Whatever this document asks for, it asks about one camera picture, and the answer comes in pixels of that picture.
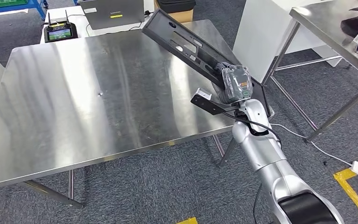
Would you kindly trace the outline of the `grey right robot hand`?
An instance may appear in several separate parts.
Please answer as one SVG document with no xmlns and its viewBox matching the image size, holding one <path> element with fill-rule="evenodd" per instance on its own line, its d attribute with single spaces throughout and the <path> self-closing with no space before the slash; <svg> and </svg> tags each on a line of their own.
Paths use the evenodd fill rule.
<svg viewBox="0 0 358 224">
<path fill-rule="evenodd" d="M 251 98 L 253 86 L 247 67 L 220 62 L 215 69 L 223 79 L 224 90 L 216 91 L 222 103 L 230 104 Z"/>
</svg>

